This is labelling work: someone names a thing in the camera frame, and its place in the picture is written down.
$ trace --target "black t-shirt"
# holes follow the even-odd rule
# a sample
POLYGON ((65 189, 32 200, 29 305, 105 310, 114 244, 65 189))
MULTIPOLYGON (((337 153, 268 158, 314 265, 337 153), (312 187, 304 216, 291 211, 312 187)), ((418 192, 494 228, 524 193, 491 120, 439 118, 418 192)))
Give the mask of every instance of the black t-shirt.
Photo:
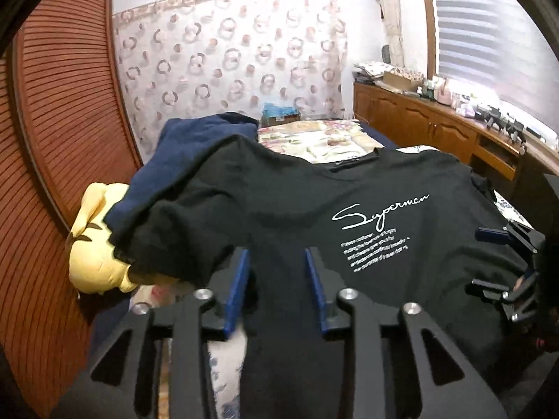
POLYGON ((485 371, 498 356, 500 316, 464 287, 472 278, 512 285, 525 269, 509 247, 474 239, 478 227, 506 224, 486 192, 438 151, 377 149, 317 165, 233 136, 111 242, 137 270, 199 285, 247 246, 258 304, 244 317, 242 419, 334 418, 343 345, 321 337, 304 248, 317 246, 326 267, 377 303, 421 304, 485 371))

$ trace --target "stuffed animal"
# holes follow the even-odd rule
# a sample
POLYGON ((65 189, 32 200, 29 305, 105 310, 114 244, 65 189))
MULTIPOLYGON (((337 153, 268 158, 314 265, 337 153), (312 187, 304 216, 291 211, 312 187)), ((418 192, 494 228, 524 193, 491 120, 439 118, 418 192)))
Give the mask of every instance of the stuffed animal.
POLYGON ((103 294, 115 287, 126 293, 136 287, 128 279, 129 265, 113 257, 114 246, 108 242, 111 231, 103 223, 105 214, 127 189, 127 184, 93 183, 83 194, 68 236, 70 281, 83 293, 103 294))

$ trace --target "wooden desk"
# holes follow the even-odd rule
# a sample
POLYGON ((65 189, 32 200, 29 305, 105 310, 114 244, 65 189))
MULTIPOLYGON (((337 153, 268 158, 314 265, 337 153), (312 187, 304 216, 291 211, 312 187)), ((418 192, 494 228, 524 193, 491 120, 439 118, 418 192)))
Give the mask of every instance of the wooden desk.
POLYGON ((557 199, 543 173, 559 176, 559 155, 530 134, 525 154, 509 137, 484 122, 463 118, 439 103, 354 84, 353 113, 399 146, 431 145, 454 154, 492 180, 499 191, 538 230, 553 225, 557 199))

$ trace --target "white cursive logo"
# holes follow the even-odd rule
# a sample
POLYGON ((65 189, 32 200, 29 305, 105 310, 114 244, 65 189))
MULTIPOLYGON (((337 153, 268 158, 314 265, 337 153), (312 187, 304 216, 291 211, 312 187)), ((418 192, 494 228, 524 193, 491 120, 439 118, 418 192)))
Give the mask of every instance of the white cursive logo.
POLYGON ((427 194, 426 196, 423 196, 421 198, 416 197, 412 200, 406 200, 404 202, 397 201, 396 203, 391 204, 388 208, 384 209, 381 214, 377 213, 375 215, 371 215, 370 219, 368 219, 366 215, 361 214, 361 213, 352 213, 352 214, 340 215, 344 211, 351 210, 351 208, 355 208, 356 206, 360 206, 359 203, 356 203, 354 205, 348 206, 347 208, 344 208, 343 210, 335 213, 334 216, 332 217, 332 220, 333 221, 339 221, 340 219, 344 219, 346 217, 353 217, 353 216, 360 217, 361 219, 363 219, 361 222, 355 223, 353 225, 347 225, 345 227, 342 227, 342 230, 347 230, 349 228, 359 227, 360 225, 365 225, 365 224, 371 223, 375 219, 378 219, 377 220, 377 231, 381 232, 381 231, 384 230, 384 223, 385 223, 386 215, 390 211, 396 211, 398 208, 403 208, 404 206, 408 206, 408 205, 417 205, 418 203, 421 203, 423 200, 427 200, 428 198, 429 198, 429 194, 427 194))

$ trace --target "cabinet door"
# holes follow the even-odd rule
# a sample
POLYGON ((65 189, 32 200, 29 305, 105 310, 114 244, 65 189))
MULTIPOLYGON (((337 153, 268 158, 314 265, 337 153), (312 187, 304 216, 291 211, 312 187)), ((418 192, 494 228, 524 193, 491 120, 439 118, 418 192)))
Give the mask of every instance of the cabinet door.
POLYGON ((436 116, 426 109, 413 104, 404 104, 401 110, 401 147, 430 145, 430 131, 436 116))
POLYGON ((372 109, 369 124, 377 131, 386 135, 397 145, 401 145, 401 122, 398 98, 385 93, 372 96, 372 109))
POLYGON ((355 83, 353 93, 353 114, 357 119, 361 121, 364 120, 365 122, 369 121, 369 114, 372 110, 371 92, 369 88, 371 87, 368 86, 364 88, 364 85, 355 83))
POLYGON ((431 129, 431 144, 441 151, 454 154, 460 162, 470 163, 476 132, 442 115, 437 115, 431 129))

